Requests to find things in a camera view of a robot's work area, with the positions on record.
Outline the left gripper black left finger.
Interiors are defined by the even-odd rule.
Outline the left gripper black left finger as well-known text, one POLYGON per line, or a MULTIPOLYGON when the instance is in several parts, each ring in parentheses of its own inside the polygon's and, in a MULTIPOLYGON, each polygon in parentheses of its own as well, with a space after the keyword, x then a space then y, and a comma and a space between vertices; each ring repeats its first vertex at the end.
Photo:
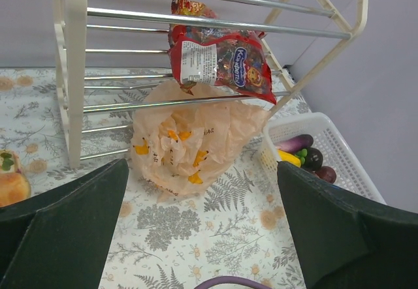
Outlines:
POLYGON ((1 208, 1 287, 98 288, 128 177, 113 160, 1 208))

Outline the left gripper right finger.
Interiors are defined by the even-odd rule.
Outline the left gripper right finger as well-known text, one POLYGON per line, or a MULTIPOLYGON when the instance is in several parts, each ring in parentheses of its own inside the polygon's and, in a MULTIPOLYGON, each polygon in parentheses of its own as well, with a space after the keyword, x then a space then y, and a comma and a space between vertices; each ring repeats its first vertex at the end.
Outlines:
POLYGON ((416 288, 417 214, 279 162, 278 187, 307 288, 416 288))

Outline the peach plastic grocery bag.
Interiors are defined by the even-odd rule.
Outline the peach plastic grocery bag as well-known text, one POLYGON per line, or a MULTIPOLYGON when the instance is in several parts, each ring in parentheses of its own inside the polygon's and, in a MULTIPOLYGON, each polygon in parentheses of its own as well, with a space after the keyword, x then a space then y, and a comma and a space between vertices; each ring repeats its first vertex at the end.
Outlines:
POLYGON ((164 196, 200 194, 231 167, 268 117, 262 107, 239 100, 139 109, 131 166, 164 196))

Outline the dark plum toy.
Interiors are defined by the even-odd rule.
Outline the dark plum toy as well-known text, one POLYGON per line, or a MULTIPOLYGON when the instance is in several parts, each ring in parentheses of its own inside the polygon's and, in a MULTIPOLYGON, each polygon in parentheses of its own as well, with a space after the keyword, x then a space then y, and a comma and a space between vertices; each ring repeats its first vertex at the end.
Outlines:
POLYGON ((334 184, 337 178, 335 170, 330 166, 322 166, 320 169, 315 171, 314 174, 320 179, 331 184, 334 184))

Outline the bread loaf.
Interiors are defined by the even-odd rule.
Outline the bread loaf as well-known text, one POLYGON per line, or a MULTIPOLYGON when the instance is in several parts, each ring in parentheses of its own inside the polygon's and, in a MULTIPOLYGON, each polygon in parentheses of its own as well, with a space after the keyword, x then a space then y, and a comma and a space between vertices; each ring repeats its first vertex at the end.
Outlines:
POLYGON ((1 174, 0 207, 21 202, 30 196, 31 185, 26 176, 17 172, 1 174))

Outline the white plastic basket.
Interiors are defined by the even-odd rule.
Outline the white plastic basket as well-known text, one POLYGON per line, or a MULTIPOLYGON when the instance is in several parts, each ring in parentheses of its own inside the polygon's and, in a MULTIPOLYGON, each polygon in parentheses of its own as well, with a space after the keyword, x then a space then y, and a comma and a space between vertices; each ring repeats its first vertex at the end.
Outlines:
POLYGON ((259 159, 272 184, 277 183, 277 165, 281 161, 275 144, 300 134, 313 137, 313 146, 323 154, 323 163, 336 172, 336 185, 365 198, 385 203, 334 123, 319 112, 282 117, 268 122, 264 127, 259 159))

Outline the yellow squash toy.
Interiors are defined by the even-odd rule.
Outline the yellow squash toy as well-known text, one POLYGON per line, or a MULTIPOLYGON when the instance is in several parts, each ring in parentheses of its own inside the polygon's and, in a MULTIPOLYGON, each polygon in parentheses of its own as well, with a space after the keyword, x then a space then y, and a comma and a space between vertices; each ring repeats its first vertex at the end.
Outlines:
POLYGON ((299 167, 299 168, 301 167, 302 163, 297 156, 287 153, 285 151, 279 150, 279 149, 277 150, 277 152, 278 152, 279 158, 282 161, 289 162, 292 165, 295 165, 296 167, 299 167))

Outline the purple eggplant toy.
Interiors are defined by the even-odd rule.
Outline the purple eggplant toy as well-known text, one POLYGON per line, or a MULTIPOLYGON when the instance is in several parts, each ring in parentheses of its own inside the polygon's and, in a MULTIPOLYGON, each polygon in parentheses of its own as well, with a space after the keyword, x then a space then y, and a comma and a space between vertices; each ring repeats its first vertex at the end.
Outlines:
POLYGON ((286 153, 296 153, 301 149, 311 147, 313 143, 314 138, 310 134, 301 134, 291 139, 278 142, 275 147, 286 153))

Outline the red candy bag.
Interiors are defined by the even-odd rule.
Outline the red candy bag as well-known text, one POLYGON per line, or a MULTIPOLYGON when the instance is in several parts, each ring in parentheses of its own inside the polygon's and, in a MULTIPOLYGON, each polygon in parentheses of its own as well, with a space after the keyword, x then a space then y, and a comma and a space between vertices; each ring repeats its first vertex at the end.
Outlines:
POLYGON ((172 24, 172 75, 186 93, 197 84, 223 86, 275 104, 263 36, 260 31, 172 24))

